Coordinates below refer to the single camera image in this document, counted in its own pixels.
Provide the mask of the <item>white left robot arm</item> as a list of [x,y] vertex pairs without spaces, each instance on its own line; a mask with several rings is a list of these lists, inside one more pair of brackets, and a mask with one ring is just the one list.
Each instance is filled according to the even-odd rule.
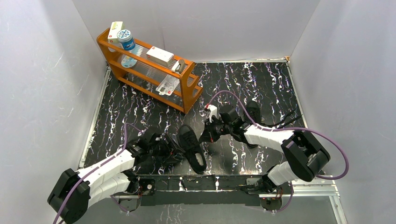
[[69,168],[59,177],[47,202],[57,213],[53,223],[73,224],[95,203],[117,193],[142,194],[140,177],[131,169],[148,158],[176,163],[185,153],[167,133],[146,133],[109,158],[79,169]]

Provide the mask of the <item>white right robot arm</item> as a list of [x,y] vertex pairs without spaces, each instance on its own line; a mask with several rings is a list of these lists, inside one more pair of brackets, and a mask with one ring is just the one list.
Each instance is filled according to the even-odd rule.
[[276,193],[285,182],[297,179],[312,181],[331,159],[316,137],[308,131],[266,130],[251,121],[243,121],[231,105],[221,108],[207,105],[205,111],[209,117],[205,120],[200,142],[216,142],[220,136],[229,134],[238,142],[269,147],[284,154],[286,161],[273,166],[263,176],[263,188],[269,193]]

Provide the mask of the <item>black canvas shoe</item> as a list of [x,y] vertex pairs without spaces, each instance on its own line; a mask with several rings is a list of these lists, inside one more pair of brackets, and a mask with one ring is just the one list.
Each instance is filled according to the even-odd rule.
[[202,175],[207,168],[207,163],[197,136],[189,125],[184,124],[180,126],[177,133],[177,142],[184,150],[184,156],[189,162],[192,170]]
[[250,100],[250,101],[247,103],[245,109],[247,110],[247,113],[244,112],[244,120],[245,120],[246,122],[248,122],[248,123],[250,123],[250,124],[252,123],[251,120],[248,118],[248,115],[249,115],[250,118],[252,118],[252,120],[253,120],[255,123],[258,123],[258,124],[261,123],[261,121],[262,121],[262,118],[261,118],[261,111],[260,111],[260,107],[259,107],[259,105],[257,104],[257,102],[255,102],[255,101],[253,101],[253,100]]

